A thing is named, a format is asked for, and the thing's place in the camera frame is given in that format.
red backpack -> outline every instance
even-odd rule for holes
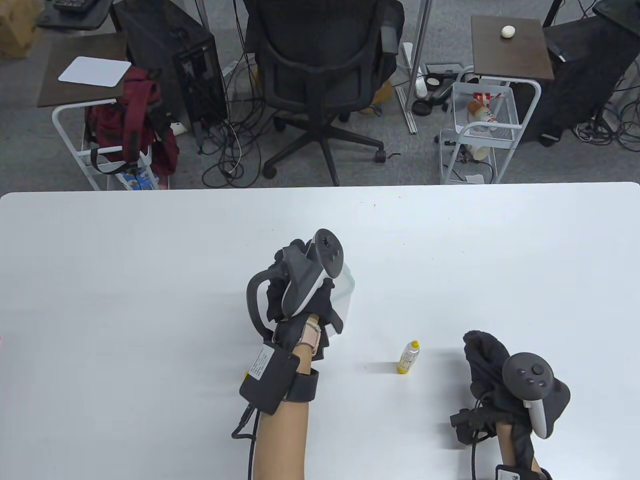
[[[138,163],[139,152],[146,154],[151,146],[151,170],[156,175],[175,173],[180,150],[162,108],[160,86],[149,78],[146,70],[129,68],[124,75],[122,96],[114,104],[89,107],[86,124],[89,140],[100,148],[122,145],[121,152],[104,154],[110,162],[126,162],[112,172],[100,170],[98,148],[91,151],[91,164],[98,172],[108,175],[122,173]]]

forearm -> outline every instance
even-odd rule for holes
[[[300,358],[298,372],[311,373],[311,347],[293,349]],[[260,416],[254,480],[303,480],[307,446],[308,403],[282,402],[274,415]]]
[[[498,434],[498,443],[500,444],[500,455],[502,455],[502,464],[507,465],[509,467],[514,467],[516,465],[516,454],[513,449],[513,442],[511,441],[511,430],[512,427],[510,424],[506,423],[498,423],[495,426],[496,432]],[[542,473],[536,458],[533,458],[533,462],[531,463],[531,470],[534,472]]]

office chair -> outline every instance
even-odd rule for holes
[[[386,24],[388,0],[257,0],[256,61],[266,103],[308,120],[274,117],[277,131],[286,125],[305,131],[274,155],[262,174],[275,177],[275,165],[308,143],[322,148],[333,185],[340,181],[328,139],[377,147],[375,161],[387,159],[382,141],[333,127],[350,112],[371,105],[386,80],[383,65],[398,52],[397,29]]]

white table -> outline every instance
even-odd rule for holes
[[[635,474],[640,188],[501,185],[10,194],[0,200],[3,480],[246,477],[230,432],[260,339],[248,279],[333,230],[356,278],[312,403],[307,479],[468,479],[461,337],[546,358],[572,391],[536,456]],[[393,374],[420,340],[409,375]],[[497,442],[478,448],[493,479]]]

cardboard box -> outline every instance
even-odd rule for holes
[[[25,58],[40,30],[35,20],[42,0],[0,0],[0,54]]]

